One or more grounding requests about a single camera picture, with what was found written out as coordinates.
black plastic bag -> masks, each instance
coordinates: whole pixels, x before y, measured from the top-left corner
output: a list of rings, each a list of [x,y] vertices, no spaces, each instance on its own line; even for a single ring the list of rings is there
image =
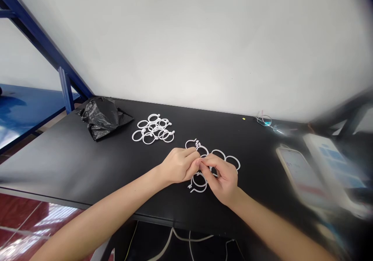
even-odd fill
[[[93,140],[98,140],[133,120],[133,117],[116,108],[112,98],[93,98],[77,114],[88,123]]]

black tabletop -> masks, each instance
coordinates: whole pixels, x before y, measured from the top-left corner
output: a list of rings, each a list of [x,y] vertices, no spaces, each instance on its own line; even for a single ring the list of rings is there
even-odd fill
[[[69,114],[0,166],[0,192],[26,197],[35,194],[40,200],[58,199],[65,205],[78,203],[87,208],[160,164],[172,148],[185,147],[187,140],[197,138],[209,151],[219,149],[239,159],[238,185],[248,195],[303,231],[313,231],[309,219],[312,213],[293,195],[275,153],[279,144],[284,143],[307,157],[301,138],[280,138],[248,116],[115,101],[117,107],[135,118],[133,122],[94,142],[79,116]],[[145,145],[132,140],[132,133],[138,130],[137,123],[152,113],[172,122],[173,142],[158,140]],[[232,238],[247,231],[244,223],[215,198],[209,187],[204,193],[190,193],[189,183],[163,189],[137,210],[134,217]]]

phone screen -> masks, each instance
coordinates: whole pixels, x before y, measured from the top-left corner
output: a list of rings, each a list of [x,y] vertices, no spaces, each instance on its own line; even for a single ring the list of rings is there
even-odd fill
[[[295,191],[305,204],[330,209],[329,193],[312,167],[298,151],[279,149],[295,184]]]

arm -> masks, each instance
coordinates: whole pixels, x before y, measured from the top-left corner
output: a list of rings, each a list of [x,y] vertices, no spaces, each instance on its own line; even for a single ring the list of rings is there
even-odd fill
[[[208,166],[216,168],[218,178]],[[335,260],[322,246],[242,191],[237,186],[238,176],[232,164],[209,154],[202,159],[200,169],[215,196],[245,221],[282,260]]]
[[[174,148],[166,159],[143,176],[103,198],[61,228],[30,261],[78,261],[93,252],[155,193],[190,180],[199,168],[194,147]]]

pile of curtain rings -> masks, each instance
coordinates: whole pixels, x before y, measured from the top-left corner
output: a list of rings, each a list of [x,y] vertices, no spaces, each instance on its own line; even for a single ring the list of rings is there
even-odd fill
[[[166,128],[171,126],[172,123],[164,118],[160,118],[160,114],[150,114],[148,120],[142,120],[137,123],[139,130],[132,134],[134,141],[143,141],[145,144],[152,144],[156,140],[163,140],[164,142],[171,142],[174,140],[175,131],[169,131]],[[135,135],[140,133],[141,136],[135,139]],[[146,142],[145,137],[152,137],[151,142]]]

